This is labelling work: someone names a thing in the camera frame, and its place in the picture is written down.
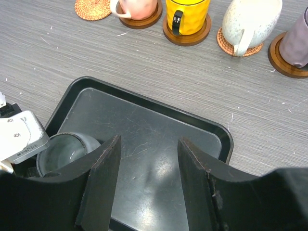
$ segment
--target black tray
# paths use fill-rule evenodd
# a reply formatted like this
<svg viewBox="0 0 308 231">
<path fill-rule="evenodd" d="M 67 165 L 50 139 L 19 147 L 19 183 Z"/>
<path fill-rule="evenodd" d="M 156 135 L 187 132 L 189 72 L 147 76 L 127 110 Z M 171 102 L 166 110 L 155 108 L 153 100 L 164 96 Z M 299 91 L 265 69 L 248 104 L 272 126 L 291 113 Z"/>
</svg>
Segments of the black tray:
<svg viewBox="0 0 308 231">
<path fill-rule="evenodd" d="M 50 136 L 83 132 L 100 142 L 121 135 L 113 231 L 187 231 L 178 138 L 187 137 L 226 163 L 233 150 L 232 137 L 222 125 L 92 77 L 69 86 L 46 131 Z"/>
</svg>

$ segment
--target yellow cup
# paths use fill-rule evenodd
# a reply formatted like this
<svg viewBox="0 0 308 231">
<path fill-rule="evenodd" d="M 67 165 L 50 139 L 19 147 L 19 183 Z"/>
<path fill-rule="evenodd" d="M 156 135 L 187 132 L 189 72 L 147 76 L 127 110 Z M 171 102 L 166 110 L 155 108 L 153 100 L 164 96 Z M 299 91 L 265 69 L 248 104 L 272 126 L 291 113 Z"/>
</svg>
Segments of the yellow cup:
<svg viewBox="0 0 308 231">
<path fill-rule="evenodd" d="M 174 35 L 198 32 L 206 18 L 210 0 L 166 0 L 167 22 Z"/>
</svg>

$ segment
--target wooden coaster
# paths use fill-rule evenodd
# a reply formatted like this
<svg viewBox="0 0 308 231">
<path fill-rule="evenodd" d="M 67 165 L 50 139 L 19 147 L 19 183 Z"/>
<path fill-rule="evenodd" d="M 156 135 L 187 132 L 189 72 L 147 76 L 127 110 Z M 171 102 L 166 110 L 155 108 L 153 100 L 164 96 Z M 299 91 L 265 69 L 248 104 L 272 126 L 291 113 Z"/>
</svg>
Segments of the wooden coaster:
<svg viewBox="0 0 308 231">
<path fill-rule="evenodd" d="M 226 52 L 229 55 L 235 56 L 233 46 L 226 41 L 225 37 L 222 34 L 222 28 L 219 28 L 218 30 L 217 43 L 224 52 Z M 247 56 L 258 53 L 262 47 L 263 47 L 263 43 L 261 43 L 260 45 L 256 47 L 249 48 L 247 49 L 246 53 L 242 57 L 247 57 Z"/>
<path fill-rule="evenodd" d="M 125 13 L 122 10 L 120 4 L 118 4 L 116 11 L 118 13 Z M 143 19 L 143 20 L 132 20 L 132 19 L 128 19 L 128 18 L 120 18 L 120 21 L 125 26 L 132 28 L 132 29 L 145 29 L 145 28 L 153 26 L 155 23 L 157 23 L 157 21 L 162 16 L 162 13 L 163 13 L 162 0 L 157 0 L 156 9 L 150 17 Z"/>
<path fill-rule="evenodd" d="M 172 33 L 172 29 L 170 29 L 168 26 L 167 15 L 164 17 L 164 20 L 163 20 L 163 31 L 164 31 L 166 38 L 170 42 L 176 45 L 179 45 L 179 46 L 194 46 L 202 42 L 210 33 L 211 26 L 212 26 L 212 21 L 211 21 L 210 16 L 207 14 L 203 27 L 197 33 L 194 33 L 192 35 L 175 36 Z"/>
<path fill-rule="evenodd" d="M 285 36 L 286 32 L 278 35 L 273 42 L 271 42 L 268 49 L 268 57 L 270 64 L 281 74 L 291 78 L 307 78 L 308 71 L 299 69 L 289 63 L 287 63 L 279 52 L 279 45 Z"/>
<path fill-rule="evenodd" d="M 110 0 L 76 0 L 76 14 L 88 21 L 97 21 L 111 14 Z"/>
</svg>

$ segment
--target wooden table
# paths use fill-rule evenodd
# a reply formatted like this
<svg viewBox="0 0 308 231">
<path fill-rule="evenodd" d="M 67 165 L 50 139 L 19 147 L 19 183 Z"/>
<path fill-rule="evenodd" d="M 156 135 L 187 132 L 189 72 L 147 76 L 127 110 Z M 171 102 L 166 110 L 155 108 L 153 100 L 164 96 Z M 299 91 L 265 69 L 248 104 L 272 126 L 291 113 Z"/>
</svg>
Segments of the wooden table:
<svg viewBox="0 0 308 231">
<path fill-rule="evenodd" d="M 230 165 L 261 175 L 308 166 L 308 80 L 284 77 L 270 65 L 270 42 L 304 12 L 284 0 L 262 51 L 225 54 L 216 43 L 230 0 L 212 0 L 208 38 L 193 47 L 170 43 L 162 20 L 144 30 L 113 15 L 80 19 L 73 0 L 0 1 L 0 91 L 47 122 L 68 85 L 92 76 L 216 121 L 234 138 Z M 166 14 L 164 4 L 163 16 Z"/>
</svg>

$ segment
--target tray rim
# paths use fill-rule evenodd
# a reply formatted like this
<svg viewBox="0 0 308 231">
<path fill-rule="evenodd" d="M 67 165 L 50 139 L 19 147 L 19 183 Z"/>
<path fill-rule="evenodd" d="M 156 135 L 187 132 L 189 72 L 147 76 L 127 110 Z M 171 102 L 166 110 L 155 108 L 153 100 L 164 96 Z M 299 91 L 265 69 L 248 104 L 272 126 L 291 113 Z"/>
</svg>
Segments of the tray rim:
<svg viewBox="0 0 308 231">
<path fill-rule="evenodd" d="M 176 112 L 178 112 L 178 113 L 185 114 L 185 115 L 187 115 L 187 116 L 191 116 L 191 117 L 193 117 L 193 118 L 195 118 L 195 119 L 198 119 L 198 120 L 202 120 L 202 121 L 204 121 L 204 122 L 206 122 L 206 123 L 209 123 L 209 124 L 211 124 L 211 125 L 213 125 L 213 126 L 216 126 L 216 127 L 220 128 L 220 129 L 222 129 L 222 131 L 227 135 L 227 137 L 228 137 L 229 140 L 230 140 L 230 148 L 229 148 L 229 152 L 228 152 L 228 154 L 227 154 L 227 156 L 226 156 L 226 159 L 225 159 L 225 160 L 221 160 L 221 159 L 220 159 L 220 160 L 223 161 L 223 162 L 226 163 L 226 164 L 229 164 L 230 159 L 231 159 L 231 155 L 232 155 L 233 149 L 234 149 L 234 141 L 233 141 L 233 137 L 232 137 L 231 133 L 229 132 L 229 130 L 228 130 L 225 126 L 223 126 L 223 125 L 221 125 L 221 124 L 219 124 L 219 123 L 217 123 L 217 122 L 215 122 L 215 121 L 212 121 L 212 120 L 203 118 L 203 117 L 201 117 L 201 116 L 198 116 L 198 115 L 196 115 L 196 114 L 193 114 L 193 113 L 190 113 L 190 112 L 187 112 L 187 111 L 178 109 L 178 108 L 176 108 L 176 107 L 174 107 L 174 106 L 168 105 L 168 104 L 166 104 L 166 103 L 162 103 L 162 102 L 160 102 L 160 101 L 151 99 L 151 98 L 149 98 L 149 97 L 143 96 L 143 95 L 141 95 L 141 94 L 135 93 L 135 92 L 133 92 L 133 91 L 127 90 L 127 89 L 125 89 L 125 88 L 119 87 L 119 86 L 117 86 L 117 85 L 108 83 L 108 82 L 106 82 L 106 81 L 103 81 L 103 80 L 100 80 L 100 79 L 97 79 L 97 78 L 94 78 L 94 77 L 91 77 L 91 76 L 82 76 L 82 77 L 79 77 L 79 78 L 75 79 L 73 82 L 71 82 L 71 83 L 69 84 L 69 86 L 67 87 L 66 91 L 64 92 L 64 94 L 63 94 L 61 100 L 58 102 L 56 108 L 54 109 L 53 113 L 51 114 L 49 120 L 47 121 L 47 123 L 46 123 L 46 125 L 45 125 L 46 131 L 49 130 L 49 127 L 50 127 L 51 122 L 53 121 L 54 117 L 59 113 L 59 110 L 61 109 L 61 107 L 63 107 L 63 103 L 65 102 L 65 100 L 67 100 L 67 96 L 68 96 L 68 94 L 70 93 L 70 91 L 73 90 L 73 88 L 74 88 L 77 84 L 79 84 L 79 83 L 82 82 L 82 81 L 86 81 L 86 80 L 98 82 L 98 83 L 100 83 L 100 84 L 106 85 L 106 86 L 111 87 L 111 88 L 114 88 L 114 89 L 116 89 L 116 90 L 123 91 L 123 92 L 125 92 L 125 93 L 130 94 L 130 95 L 133 95 L 133 96 L 142 98 L 142 99 L 144 99 L 144 100 L 147 100 L 147 101 L 149 101 L 149 102 L 151 102 L 151 103 L 155 103 L 155 104 L 158 104 L 158 105 L 160 105 L 160 106 L 162 106 L 162 107 L 166 107 L 166 108 L 168 108 L 168 109 L 170 109 L 170 110 L 176 111 Z M 80 94 L 84 89 L 86 89 L 86 88 L 81 88 L 81 89 L 78 91 L 78 94 Z"/>
</svg>

